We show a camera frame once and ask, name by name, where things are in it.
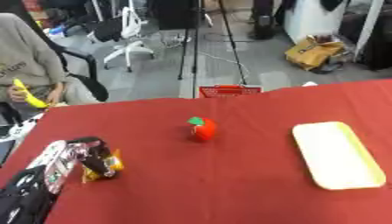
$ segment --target white cable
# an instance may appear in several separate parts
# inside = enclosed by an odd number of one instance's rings
[[[206,56],[208,56],[208,57],[210,57],[210,58],[212,58],[212,59],[216,59],[216,60],[224,60],[224,61],[226,61],[226,62],[229,62],[229,63],[234,63],[234,64],[237,64],[237,62],[236,61],[233,61],[233,60],[229,60],[229,59],[223,59],[223,58],[220,58],[220,57],[216,57],[216,56],[213,56],[213,55],[211,55],[211,54],[209,54],[209,53],[206,53],[206,52],[199,52],[200,54],[203,54],[203,55],[206,55]],[[240,66],[242,66],[242,68],[245,70],[245,72],[247,72],[247,74],[245,75],[245,80],[251,75],[251,72],[249,71],[249,69],[244,65],[244,64],[242,64],[242,63],[238,63],[238,64],[240,64]]]
[[[233,13],[229,13],[228,14],[233,19],[234,22],[236,22],[236,23],[244,23],[244,24],[248,24],[250,22],[250,19],[238,18],[238,15],[236,14],[237,12],[233,12]]]
[[[168,42],[165,40],[165,35],[164,35],[161,31],[159,31],[158,33],[159,33],[159,36],[160,36],[159,40],[161,41],[161,43],[164,45],[164,48],[166,48],[166,49],[171,49],[171,48],[174,48],[174,47],[178,47],[178,46],[182,46],[182,45],[183,45],[183,42],[184,42],[184,41],[180,41],[180,40],[176,40],[176,39],[174,39],[174,40],[172,41],[172,44],[171,44],[171,43],[168,43]]]

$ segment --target green leaf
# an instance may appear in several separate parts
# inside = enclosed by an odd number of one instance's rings
[[[201,119],[201,118],[199,118],[199,117],[197,117],[197,116],[195,116],[195,117],[189,119],[188,122],[189,122],[190,124],[193,124],[193,125],[204,125],[203,119]]]

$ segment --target tripod leg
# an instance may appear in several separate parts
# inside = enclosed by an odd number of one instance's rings
[[[200,20],[201,20],[201,5],[203,0],[196,0],[196,18],[195,18],[195,31],[194,31],[194,50],[193,50],[193,67],[192,67],[192,74],[193,74],[193,99],[196,98],[196,91],[197,91],[197,75],[198,75],[198,65],[199,65],[199,30],[200,30]]]
[[[221,14],[223,16],[223,21],[224,21],[225,26],[226,26],[228,38],[230,40],[231,46],[233,47],[233,53],[234,53],[234,56],[235,56],[235,60],[237,62],[238,70],[240,71],[242,84],[243,85],[247,85],[247,81],[245,80],[245,75],[243,73],[242,65],[240,64],[240,58],[238,57],[237,45],[234,42],[233,33],[231,32],[230,25],[228,23],[228,16],[227,16],[225,5],[223,4],[223,0],[218,0],[218,3],[219,3],[219,6],[220,6],[220,12],[221,12]]]
[[[186,62],[186,47],[188,46],[188,39],[189,39],[189,27],[185,29],[185,36],[184,36],[184,41],[182,43],[182,58],[181,58],[181,65],[180,65],[180,70],[179,70],[179,75],[178,75],[178,80],[182,81],[183,79],[183,74],[184,74],[184,64]]]

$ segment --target gray floor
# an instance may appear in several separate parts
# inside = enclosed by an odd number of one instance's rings
[[[227,1],[230,8],[249,7],[249,0]],[[243,22],[249,17],[248,12],[238,12],[229,16],[230,25],[236,40],[248,40],[249,24]],[[229,43],[219,42],[225,37],[211,34],[226,34],[221,22],[221,15],[213,16],[214,27],[203,27],[200,35],[199,74],[198,85],[237,84],[240,75],[236,64],[225,60],[234,60]],[[178,31],[164,32],[166,39],[171,39]],[[156,58],[151,60],[143,55],[136,55],[133,59],[133,73],[127,73],[124,57],[110,63],[109,70],[103,69],[103,58],[111,53],[116,43],[91,44],[85,33],[74,34],[70,38],[56,40],[63,46],[92,53],[99,67],[99,81],[110,92],[110,101],[133,101],[162,97],[192,96],[191,58],[193,55],[193,41],[190,43],[186,57],[185,79],[177,80],[181,47],[167,49],[159,41],[157,32],[146,40],[147,46],[156,52]],[[273,39],[256,42],[237,43],[241,63],[248,69],[247,81],[249,85],[262,86],[269,91],[277,88],[301,86],[307,81],[318,84],[328,84],[342,81],[364,81],[371,79],[389,78],[392,71],[384,70],[371,72],[354,64],[345,65],[344,69],[328,75],[320,75],[303,71],[292,66],[284,59],[284,52],[292,46],[289,38],[278,33]],[[87,68],[83,61],[70,59],[70,68],[78,74],[86,74]]]

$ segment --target red tablecloth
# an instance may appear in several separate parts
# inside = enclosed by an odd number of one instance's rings
[[[214,119],[218,136],[191,141],[191,116]],[[392,223],[390,184],[330,192],[312,181],[291,129],[327,121],[350,125],[392,175],[392,80],[378,80],[56,108],[0,170],[0,184],[51,141],[98,136],[122,150],[126,170],[83,185],[76,169],[47,223]]]

